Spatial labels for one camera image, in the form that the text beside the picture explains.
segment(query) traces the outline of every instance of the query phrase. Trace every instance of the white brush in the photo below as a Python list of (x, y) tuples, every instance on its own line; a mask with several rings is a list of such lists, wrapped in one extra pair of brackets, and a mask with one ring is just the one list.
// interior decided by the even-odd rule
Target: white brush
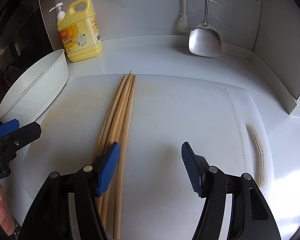
[(179, 19), (177, 20), (177, 29), (183, 33), (188, 30), (188, 15), (186, 13), (187, 0), (182, 0), (182, 13), (180, 13)]

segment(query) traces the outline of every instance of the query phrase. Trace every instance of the bottle handle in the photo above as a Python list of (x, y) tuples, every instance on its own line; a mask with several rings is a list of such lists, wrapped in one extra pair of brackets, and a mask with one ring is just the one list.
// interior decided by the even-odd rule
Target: bottle handle
[(86, 5), (86, 7), (85, 7), (83, 10), (81, 10), (81, 11), (82, 11), (82, 12), (87, 11), (87, 10), (89, 9), (89, 6), (90, 6), (90, 1), (91, 1), (91, 0), (77, 0), (77, 1), (73, 2), (73, 3), (70, 4), (70, 6), (69, 6), (69, 10), (68, 10), (69, 14), (72, 15), (72, 14), (78, 12), (78, 11), (76, 11), (76, 10), (74, 9), (74, 7), (76, 7), (77, 5), (79, 5), (79, 4), (81, 4), (81, 3), (84, 3), (84, 4)]

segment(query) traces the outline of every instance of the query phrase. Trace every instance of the white plastic basin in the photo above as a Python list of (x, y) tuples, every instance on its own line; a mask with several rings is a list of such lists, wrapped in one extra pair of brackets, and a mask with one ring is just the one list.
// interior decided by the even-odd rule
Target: white plastic basin
[(20, 127), (35, 121), (60, 93), (68, 76), (63, 49), (43, 57), (11, 86), (0, 104), (0, 121), (17, 119)]

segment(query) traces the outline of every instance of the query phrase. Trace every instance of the metal spatula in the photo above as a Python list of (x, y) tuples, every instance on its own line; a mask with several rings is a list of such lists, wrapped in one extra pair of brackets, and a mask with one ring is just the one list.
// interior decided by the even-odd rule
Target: metal spatula
[(221, 54), (221, 40), (218, 32), (208, 24), (208, 0), (205, 0), (203, 22), (196, 25), (189, 37), (189, 50), (196, 55), (217, 57)]

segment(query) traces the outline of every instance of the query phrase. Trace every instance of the white countertop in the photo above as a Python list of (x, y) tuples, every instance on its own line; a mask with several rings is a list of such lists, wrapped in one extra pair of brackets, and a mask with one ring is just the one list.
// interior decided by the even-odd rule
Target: white countertop
[[(285, 112), (271, 86), (250, 60), (230, 54), (217, 58), (200, 57), (191, 54), (185, 47), (172, 46), (170, 42), (160, 41), (158, 45), (153, 42), (155, 35), (148, 38), (152, 41), (146, 42), (147, 36), (143, 37), (143, 42), (135, 43), (131, 37), (105, 41), (104, 51), (99, 57), (68, 62), (67, 83), (78, 76), (128, 73), (132, 70), (135, 74), (190, 77), (247, 89), (260, 112), (273, 156), (273, 215), (282, 239), (289, 239), (300, 225), (300, 117), (289, 116)], [(39, 122), (49, 109), (38, 119)], [(4, 180), (8, 205), (19, 222), (24, 220), (32, 202), (21, 181), (21, 167), (27, 150), (28, 146), (17, 152), (17, 158), (10, 163), (12, 176)]]

